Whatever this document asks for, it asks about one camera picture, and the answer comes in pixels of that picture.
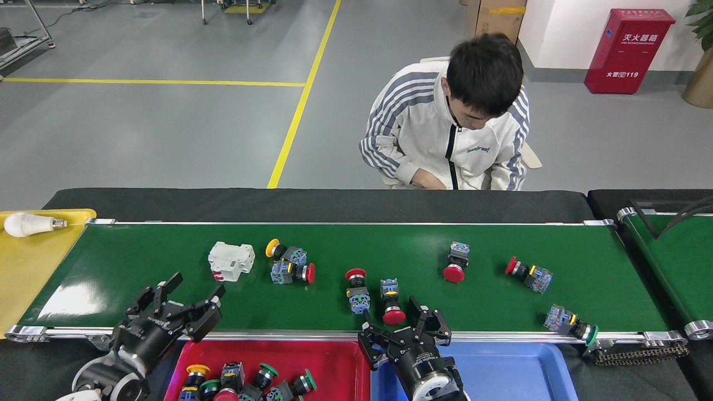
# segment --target light bulb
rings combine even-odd
[[[45,233],[46,231],[65,228],[66,226],[67,220],[34,215],[27,212],[12,213],[5,219],[5,231],[13,237],[18,238],[37,233]]]

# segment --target hand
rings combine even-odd
[[[423,189],[446,189],[446,186],[436,178],[431,172],[422,168],[416,170],[416,174],[411,179],[411,183],[420,186]]]

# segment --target blue bin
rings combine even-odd
[[[456,359],[471,401],[577,400],[562,353],[552,344],[453,341],[438,348]],[[371,373],[371,401],[408,401],[391,364]]]

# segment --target green conveyor belt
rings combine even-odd
[[[306,250],[314,284],[272,284],[264,249],[275,237]],[[454,240],[471,247],[458,284],[438,274]],[[457,331],[546,332],[553,303],[602,331],[669,330],[614,230],[583,225],[88,225],[19,324],[114,326],[142,288],[177,271],[184,281],[170,299],[203,299],[216,286],[207,254],[217,241],[256,253],[249,274],[225,283],[217,330],[360,330],[345,295],[344,274],[356,267],[367,271],[378,318],[379,279],[398,278],[402,307],[413,295]],[[546,293],[504,274],[514,255],[553,273]]]
[[[647,215],[659,232],[673,215]],[[713,217],[684,219],[656,240],[638,215],[624,224],[685,323],[713,321]]]

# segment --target fire extinguisher box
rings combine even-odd
[[[661,9],[612,9],[584,81],[590,92],[636,93],[675,22]]]

